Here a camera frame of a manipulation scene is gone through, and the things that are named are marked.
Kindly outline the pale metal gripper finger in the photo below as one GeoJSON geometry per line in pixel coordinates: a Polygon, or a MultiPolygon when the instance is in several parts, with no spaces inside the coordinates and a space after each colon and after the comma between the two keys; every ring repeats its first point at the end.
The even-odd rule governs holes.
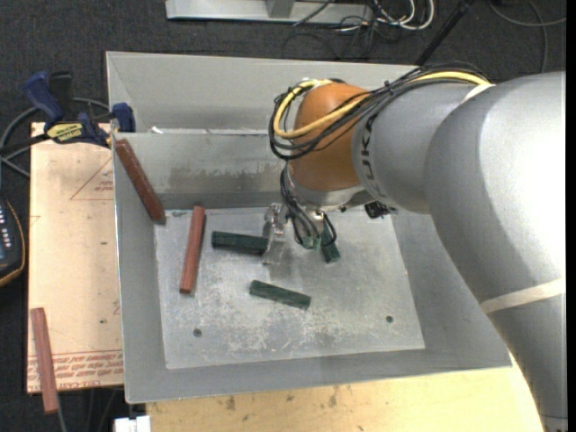
{"type": "Polygon", "coordinates": [[[268,240],[268,244],[263,254],[263,264],[266,266],[278,265],[284,255],[285,236],[273,236],[268,240]]]}
{"type": "Polygon", "coordinates": [[[287,207],[284,203],[271,203],[265,212],[265,237],[282,238],[285,233],[287,207]]]}

